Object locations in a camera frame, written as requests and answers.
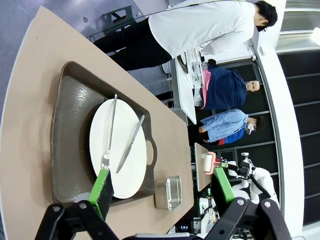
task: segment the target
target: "paper towel roll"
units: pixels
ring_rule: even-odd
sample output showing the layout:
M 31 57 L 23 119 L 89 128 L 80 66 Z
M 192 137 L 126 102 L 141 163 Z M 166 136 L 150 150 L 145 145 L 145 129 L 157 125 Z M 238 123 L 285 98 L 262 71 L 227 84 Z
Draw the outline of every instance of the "paper towel roll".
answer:
M 204 157 L 203 171 L 206 173 L 211 172 L 212 157 L 211 154 L 206 154 Z

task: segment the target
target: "white wall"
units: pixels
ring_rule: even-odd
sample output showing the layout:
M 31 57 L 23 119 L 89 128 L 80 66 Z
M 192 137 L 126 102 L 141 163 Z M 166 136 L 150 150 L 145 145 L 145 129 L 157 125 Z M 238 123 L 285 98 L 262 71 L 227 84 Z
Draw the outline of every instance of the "white wall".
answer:
M 287 1 L 286 0 L 266 0 L 266 2 L 275 6 L 276 13 L 278 15 L 278 20 L 274 26 L 269 27 L 266 31 L 260 32 L 257 47 L 261 45 L 266 45 L 266 46 L 273 47 L 275 49 L 277 47 Z
M 302 235 L 305 238 L 305 240 L 319 240 L 320 239 L 320 221 L 304 226 L 302 230 Z
M 276 7 L 277 23 L 261 32 L 256 56 L 270 93 L 279 154 L 281 211 L 292 237 L 302 235 L 304 218 L 304 168 L 300 134 L 292 98 L 279 58 L 275 51 L 286 8 L 286 0 L 267 0 Z

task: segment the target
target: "chair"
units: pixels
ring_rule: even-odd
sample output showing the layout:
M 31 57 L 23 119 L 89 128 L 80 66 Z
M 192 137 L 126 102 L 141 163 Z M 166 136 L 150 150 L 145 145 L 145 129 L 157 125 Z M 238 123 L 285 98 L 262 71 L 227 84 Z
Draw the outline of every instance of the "chair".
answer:
M 123 10 L 125 11 L 125 15 L 119 16 L 117 12 Z M 124 30 L 125 27 L 136 24 L 135 17 L 138 17 L 138 13 L 134 15 L 132 5 L 130 5 L 102 14 L 101 17 L 106 21 L 107 24 L 107 27 L 103 30 L 103 32 L 105 35 L 108 35 L 119 29 Z

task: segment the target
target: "beige table surface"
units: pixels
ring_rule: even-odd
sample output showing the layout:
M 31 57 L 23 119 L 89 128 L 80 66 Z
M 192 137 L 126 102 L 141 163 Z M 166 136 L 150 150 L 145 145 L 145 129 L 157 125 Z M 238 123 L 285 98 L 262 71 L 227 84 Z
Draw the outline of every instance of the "beige table surface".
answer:
M 194 157 L 195 157 L 195 164 L 196 164 L 196 183 L 198 186 L 198 191 L 200 192 L 204 189 L 210 182 L 211 176 L 206 175 L 204 172 L 204 164 L 205 159 L 203 158 L 203 154 L 207 154 L 208 150 L 201 146 L 198 143 L 194 144 Z
M 112 207 L 107 223 L 119 238 L 164 234 L 194 202 L 186 124 L 89 40 L 40 7 L 16 58 L 2 113 L 0 191 L 8 239 L 33 239 L 52 203 L 50 127 L 59 76 L 68 61 L 79 63 L 149 110 L 158 151 L 155 180 L 179 175 L 182 204 L 172 212 L 159 210 L 151 196 Z M 89 236 L 79 233 L 76 239 Z

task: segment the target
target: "white table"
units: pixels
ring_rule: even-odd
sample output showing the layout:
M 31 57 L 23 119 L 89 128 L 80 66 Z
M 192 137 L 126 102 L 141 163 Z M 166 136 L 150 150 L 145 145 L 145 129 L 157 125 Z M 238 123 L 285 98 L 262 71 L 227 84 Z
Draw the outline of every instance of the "white table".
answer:
M 171 110 L 186 123 L 188 117 L 194 124 L 197 124 L 193 88 L 188 81 L 187 74 L 183 71 L 177 58 L 171 60 L 169 66 L 174 104 Z

